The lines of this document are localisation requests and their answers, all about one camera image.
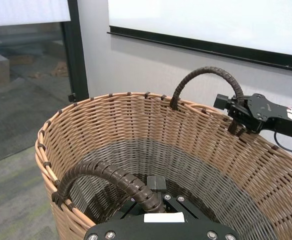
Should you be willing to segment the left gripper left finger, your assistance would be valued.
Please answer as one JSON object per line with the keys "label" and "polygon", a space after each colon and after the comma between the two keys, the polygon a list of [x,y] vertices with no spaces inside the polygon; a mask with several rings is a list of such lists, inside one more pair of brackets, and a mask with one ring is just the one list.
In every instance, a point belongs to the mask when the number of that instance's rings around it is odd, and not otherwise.
{"label": "left gripper left finger", "polygon": [[144,209],[140,206],[140,204],[138,204],[132,197],[128,198],[128,200],[123,204],[123,206],[120,209],[120,212],[121,219],[143,215],[146,213]]}

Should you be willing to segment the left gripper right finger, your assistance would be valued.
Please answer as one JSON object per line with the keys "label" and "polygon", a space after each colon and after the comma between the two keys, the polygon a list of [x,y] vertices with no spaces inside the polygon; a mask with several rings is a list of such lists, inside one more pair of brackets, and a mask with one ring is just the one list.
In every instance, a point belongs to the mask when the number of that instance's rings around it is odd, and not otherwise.
{"label": "left gripper right finger", "polygon": [[185,220],[203,220],[202,211],[192,204],[184,195],[172,194],[167,190],[166,179],[161,175],[147,177],[147,186],[157,193],[166,213],[183,213]]}

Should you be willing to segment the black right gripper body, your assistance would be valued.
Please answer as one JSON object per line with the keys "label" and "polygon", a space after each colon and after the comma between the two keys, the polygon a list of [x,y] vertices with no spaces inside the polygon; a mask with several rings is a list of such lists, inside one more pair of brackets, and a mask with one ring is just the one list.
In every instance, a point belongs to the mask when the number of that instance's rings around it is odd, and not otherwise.
{"label": "black right gripper body", "polygon": [[259,93],[248,97],[247,107],[252,115],[249,130],[257,134],[269,130],[292,137],[292,107],[273,103]]}

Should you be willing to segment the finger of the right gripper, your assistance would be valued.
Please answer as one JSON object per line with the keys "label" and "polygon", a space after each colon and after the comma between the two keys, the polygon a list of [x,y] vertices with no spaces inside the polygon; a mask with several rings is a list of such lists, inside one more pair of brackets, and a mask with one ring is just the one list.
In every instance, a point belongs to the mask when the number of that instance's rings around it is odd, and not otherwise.
{"label": "finger of the right gripper", "polygon": [[232,113],[232,118],[252,133],[259,133],[259,121],[247,111],[236,109]]}
{"label": "finger of the right gripper", "polygon": [[239,116],[249,115],[247,101],[247,95],[243,97],[243,103],[240,104],[235,95],[233,95],[232,98],[228,98],[225,95],[217,94],[213,107],[220,110],[226,110],[228,116],[232,118],[238,118]]}

